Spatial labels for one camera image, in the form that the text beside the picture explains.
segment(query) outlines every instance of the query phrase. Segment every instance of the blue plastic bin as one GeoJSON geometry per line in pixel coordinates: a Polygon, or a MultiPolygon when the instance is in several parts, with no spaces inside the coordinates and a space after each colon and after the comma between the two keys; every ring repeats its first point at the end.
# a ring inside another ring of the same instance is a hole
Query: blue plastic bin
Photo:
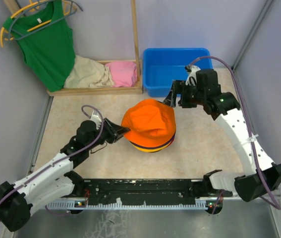
{"type": "MultiPolygon", "coordinates": [[[[204,48],[149,48],[144,51],[143,83],[150,97],[166,97],[172,81],[186,80],[184,67],[200,56],[209,56],[204,48]]],[[[196,63],[201,69],[213,68],[211,59],[196,63]]]]}

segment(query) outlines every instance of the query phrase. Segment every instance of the wooden shelf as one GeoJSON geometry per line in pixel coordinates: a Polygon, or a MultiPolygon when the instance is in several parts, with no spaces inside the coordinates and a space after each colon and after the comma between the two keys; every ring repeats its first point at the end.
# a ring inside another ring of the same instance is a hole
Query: wooden shelf
{"type": "MultiPolygon", "coordinates": [[[[101,64],[113,62],[113,60],[99,60],[101,64]]],[[[119,88],[63,88],[56,92],[47,91],[50,96],[74,96],[74,95],[119,95],[119,94],[142,94],[142,61],[139,62],[139,78],[134,87],[119,88]]]]}

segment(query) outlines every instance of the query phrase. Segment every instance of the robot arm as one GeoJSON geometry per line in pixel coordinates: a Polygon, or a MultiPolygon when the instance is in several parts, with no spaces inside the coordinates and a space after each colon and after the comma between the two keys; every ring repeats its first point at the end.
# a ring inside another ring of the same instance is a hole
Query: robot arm
{"type": "Polygon", "coordinates": [[[0,185],[0,221],[11,232],[23,227],[34,213],[48,203],[63,196],[80,195],[84,180],[73,169],[89,157],[93,148],[104,143],[115,143],[129,131],[129,128],[105,118],[99,138],[84,149],[98,137],[100,127],[100,118],[93,114],[90,120],[81,123],[76,135],[52,160],[14,184],[6,181],[0,185]]]}
{"type": "Polygon", "coordinates": [[[185,69],[189,73],[187,81],[173,81],[164,104],[175,107],[176,97],[181,95],[179,106],[203,106],[204,111],[225,131],[243,166],[242,174],[216,170],[205,175],[204,179],[209,182],[210,189],[236,191],[244,201],[266,194],[252,154],[250,143],[254,142],[265,181],[271,190],[275,190],[281,183],[281,164],[276,165],[265,153],[256,139],[257,135],[249,138],[242,110],[234,95],[221,92],[217,73],[213,69],[199,70],[188,66],[185,69]]]}

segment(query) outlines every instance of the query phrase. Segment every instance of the black stripe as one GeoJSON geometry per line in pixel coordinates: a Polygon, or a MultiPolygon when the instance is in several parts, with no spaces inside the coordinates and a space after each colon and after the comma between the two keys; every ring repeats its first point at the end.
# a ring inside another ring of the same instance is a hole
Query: black stripe
{"type": "Polygon", "coordinates": [[[130,142],[130,143],[132,143],[133,145],[135,145],[135,146],[137,146],[139,148],[142,148],[142,149],[153,150],[153,149],[159,149],[161,147],[164,147],[164,146],[168,145],[174,139],[174,137],[175,137],[175,133],[174,133],[174,135],[171,137],[171,139],[167,143],[165,143],[165,144],[163,144],[161,146],[157,146],[157,147],[145,147],[145,146],[137,145],[136,143],[133,143],[133,142],[130,142]]]}

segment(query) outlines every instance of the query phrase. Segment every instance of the orange hat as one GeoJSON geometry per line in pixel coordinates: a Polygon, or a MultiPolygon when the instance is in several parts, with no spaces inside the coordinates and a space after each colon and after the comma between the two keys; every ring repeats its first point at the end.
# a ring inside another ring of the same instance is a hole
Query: orange hat
{"type": "Polygon", "coordinates": [[[154,99],[143,100],[130,108],[121,125],[130,128],[125,138],[145,152],[156,152],[168,147],[175,136],[173,108],[154,99]]]}

